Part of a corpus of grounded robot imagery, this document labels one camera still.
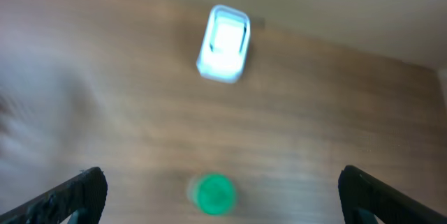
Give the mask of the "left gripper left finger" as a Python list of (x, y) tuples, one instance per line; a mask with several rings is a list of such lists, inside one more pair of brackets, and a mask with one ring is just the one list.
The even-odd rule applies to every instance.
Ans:
[(92, 167), (49, 191), (1, 215), (7, 224), (98, 224), (105, 207), (108, 184), (103, 171)]

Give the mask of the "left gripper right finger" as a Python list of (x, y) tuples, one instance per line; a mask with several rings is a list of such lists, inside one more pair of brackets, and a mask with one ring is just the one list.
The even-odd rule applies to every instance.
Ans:
[(361, 169), (347, 165), (338, 178), (339, 198), (346, 224), (438, 224), (446, 217)]

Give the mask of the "green lid plastic jar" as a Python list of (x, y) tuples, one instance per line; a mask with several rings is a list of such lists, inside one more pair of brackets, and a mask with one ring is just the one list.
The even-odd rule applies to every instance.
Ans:
[(186, 187), (186, 196), (199, 211), (211, 216), (229, 214), (236, 207), (238, 200), (234, 182), (217, 172), (193, 176)]

